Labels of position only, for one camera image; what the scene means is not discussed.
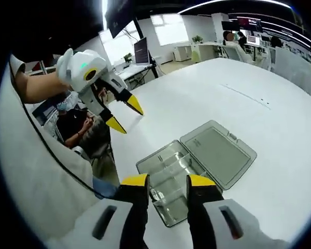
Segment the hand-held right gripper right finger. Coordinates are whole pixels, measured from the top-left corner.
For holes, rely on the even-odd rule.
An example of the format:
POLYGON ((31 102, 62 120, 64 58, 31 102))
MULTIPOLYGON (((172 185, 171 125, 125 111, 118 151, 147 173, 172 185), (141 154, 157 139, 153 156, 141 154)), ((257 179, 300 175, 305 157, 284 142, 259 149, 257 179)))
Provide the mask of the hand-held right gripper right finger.
POLYGON ((264 234, 255 216, 233 199, 224 199, 216 183, 190 174, 187 220, 194 248, 288 248, 288 242, 264 234))

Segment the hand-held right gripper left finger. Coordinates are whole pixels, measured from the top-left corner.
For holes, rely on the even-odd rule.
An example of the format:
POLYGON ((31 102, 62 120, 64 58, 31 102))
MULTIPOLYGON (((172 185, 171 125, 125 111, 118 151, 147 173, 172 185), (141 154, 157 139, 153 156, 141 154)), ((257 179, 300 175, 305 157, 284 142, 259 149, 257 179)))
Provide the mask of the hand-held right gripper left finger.
POLYGON ((74 228, 47 248, 147 248, 149 175, 125 178, 112 199, 103 199, 75 221, 74 228))

